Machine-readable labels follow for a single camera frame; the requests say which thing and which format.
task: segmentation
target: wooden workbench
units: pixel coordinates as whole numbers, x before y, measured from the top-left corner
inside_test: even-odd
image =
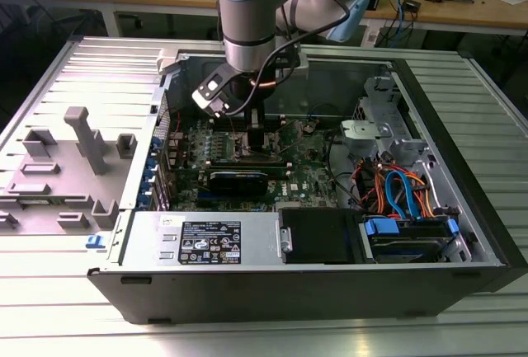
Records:
[[[0,0],[32,4],[31,0]],[[216,15],[216,0],[40,0],[50,7],[97,9],[105,17],[109,35],[119,35],[116,12],[155,12],[169,14]],[[415,28],[440,31],[467,31],[489,34],[524,34],[528,29],[528,2],[508,5],[498,0],[466,2],[427,2],[422,4]],[[376,11],[365,14],[368,26],[363,44],[369,46],[380,28],[395,17],[389,0],[380,0]]]

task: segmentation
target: aluminum work table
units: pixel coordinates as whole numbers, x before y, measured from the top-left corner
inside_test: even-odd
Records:
[[[61,127],[69,106],[86,106],[104,139],[139,134],[160,82],[160,49],[177,42],[68,42],[0,135],[0,190],[26,153],[21,140],[30,127],[74,139]],[[528,258],[528,123],[472,59],[452,52],[307,49],[406,59]],[[86,279],[87,268],[105,257],[87,250],[86,241],[80,234],[0,234],[2,355],[528,355],[528,276],[495,294],[468,297],[438,317],[136,326]]]

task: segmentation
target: power supply label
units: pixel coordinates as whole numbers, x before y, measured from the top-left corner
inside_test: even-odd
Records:
[[[182,265],[239,264],[240,222],[184,222],[178,260]]]

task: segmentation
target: gray gray block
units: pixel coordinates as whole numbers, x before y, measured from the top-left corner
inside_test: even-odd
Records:
[[[93,199],[90,195],[86,195],[82,199],[65,199],[64,203],[70,209],[90,209],[93,207]]]
[[[93,139],[95,140],[96,146],[99,147],[99,149],[101,150],[101,155],[104,157],[105,153],[107,153],[108,151],[108,146],[106,145],[105,140],[102,139],[101,131],[99,131],[99,129],[95,129],[95,130],[92,130],[92,133],[93,133]],[[83,147],[81,146],[80,143],[77,143],[77,148],[81,156],[86,157],[86,155],[84,154]]]
[[[26,138],[22,140],[22,144],[35,160],[48,160],[50,154],[45,148],[46,145],[55,145],[50,131],[47,129],[31,129]]]
[[[119,214],[119,205],[115,200],[110,203],[110,209],[105,211],[100,200],[98,200],[92,210],[92,217],[101,229],[113,229],[116,224],[117,215]]]
[[[57,222],[64,229],[88,228],[88,222],[84,213],[59,213]]]
[[[19,195],[47,195],[51,188],[47,184],[13,183],[7,190],[9,194]]]
[[[18,200],[16,198],[13,198],[13,199],[0,200],[0,209],[2,210],[23,209],[23,207],[20,203],[18,203]]]
[[[92,217],[93,204],[100,200],[103,207],[111,207],[112,200],[119,203],[123,187],[130,169],[131,159],[121,159],[115,142],[106,142],[104,176],[94,176],[86,159],[79,155],[77,141],[58,140],[56,145],[46,146],[50,156],[60,165],[56,174],[31,174],[21,172],[27,164],[35,164],[35,159],[26,155],[14,172],[12,179],[3,191],[0,210],[11,213],[19,222],[16,231],[0,229],[0,235],[17,234],[87,234],[100,230]],[[12,184],[47,184],[49,195],[8,194]],[[61,212],[83,212],[89,228],[61,228],[57,217]]]
[[[117,136],[115,145],[121,159],[132,159],[135,148],[138,146],[138,140],[135,139],[134,134],[120,134]]]
[[[106,164],[102,158],[101,145],[93,137],[93,132],[87,122],[88,109],[86,107],[69,107],[64,115],[64,122],[69,124],[77,138],[81,149],[90,163],[94,174],[103,175],[106,172]]]
[[[20,170],[26,176],[37,174],[57,174],[60,167],[57,163],[27,163]]]
[[[0,229],[15,229],[18,221],[9,213],[0,213]]]

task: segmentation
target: metal bracket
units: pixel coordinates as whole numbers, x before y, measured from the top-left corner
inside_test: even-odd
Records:
[[[293,242],[291,241],[291,230],[289,228],[282,228],[280,230],[280,248],[282,252],[292,252],[294,249]]]
[[[228,98],[222,89],[241,74],[229,64],[221,64],[192,93],[192,99],[207,114],[219,118],[229,109]]]
[[[444,250],[444,256],[449,258],[451,262],[471,262],[471,252],[466,244],[462,233],[459,233],[455,240],[453,240]]]
[[[395,139],[389,147],[390,153],[401,166],[412,166],[423,154],[427,142],[420,139]]]

